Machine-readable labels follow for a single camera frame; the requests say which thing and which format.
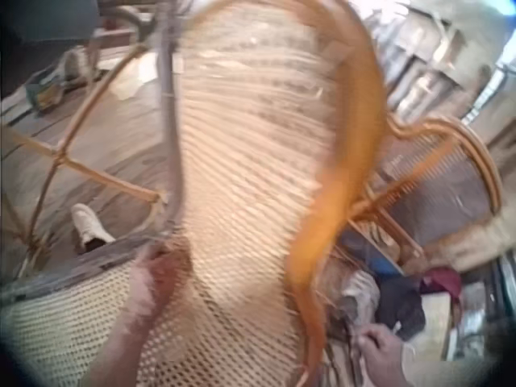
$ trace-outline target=shoe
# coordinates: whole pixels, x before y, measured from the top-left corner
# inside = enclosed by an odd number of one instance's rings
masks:
[[[113,235],[104,230],[95,212],[86,204],[75,204],[71,211],[73,225],[79,233],[83,248],[92,239],[100,239],[106,243],[115,241]]]

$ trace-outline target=person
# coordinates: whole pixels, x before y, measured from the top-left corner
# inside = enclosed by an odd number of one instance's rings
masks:
[[[376,387],[409,387],[402,369],[403,342],[383,324],[368,324],[357,331],[369,379]]]
[[[145,246],[131,268],[127,300],[79,385],[136,386],[144,344],[176,287],[177,266],[171,253],[161,246]]]

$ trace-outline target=wicker peacock chair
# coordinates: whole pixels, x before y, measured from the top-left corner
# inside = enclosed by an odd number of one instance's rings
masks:
[[[313,380],[325,345],[314,277],[364,188],[387,125],[366,30],[347,3],[324,3],[222,0],[185,22],[173,61],[181,73],[180,124],[167,131],[176,186],[164,232],[136,233],[2,292],[2,336],[47,384],[77,383],[127,295],[135,248],[164,235],[179,240],[171,248],[193,271],[151,333],[139,383]],[[171,31],[161,22],[167,52]],[[66,153],[73,133],[143,50],[138,45],[77,112],[60,151],[48,154],[55,157],[49,180],[61,164],[81,169]],[[162,56],[168,125],[175,122],[169,66]]]

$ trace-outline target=woven mesh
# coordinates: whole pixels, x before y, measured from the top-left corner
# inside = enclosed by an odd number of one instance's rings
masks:
[[[373,189],[380,191],[410,174],[444,141],[445,137],[439,135],[393,139],[381,159]],[[389,214],[421,246],[491,214],[491,200],[482,176],[460,145],[395,198],[388,208]]]
[[[301,363],[302,337],[283,263],[335,140],[339,46],[288,12],[239,2],[187,31],[181,50],[195,274],[152,331],[139,383],[284,385]],[[48,385],[75,385],[123,304],[127,272],[125,264],[10,306],[2,332]]]

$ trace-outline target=finger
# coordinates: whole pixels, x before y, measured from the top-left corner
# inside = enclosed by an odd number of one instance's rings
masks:
[[[370,337],[361,335],[356,342],[366,360],[378,356],[380,349]]]
[[[161,241],[153,240],[149,243],[146,243],[136,255],[135,262],[137,264],[142,264],[150,260],[153,260],[159,255],[160,251],[162,250],[163,242]]]
[[[369,324],[361,327],[357,333],[375,340],[380,348],[385,347],[393,335],[384,324]]]

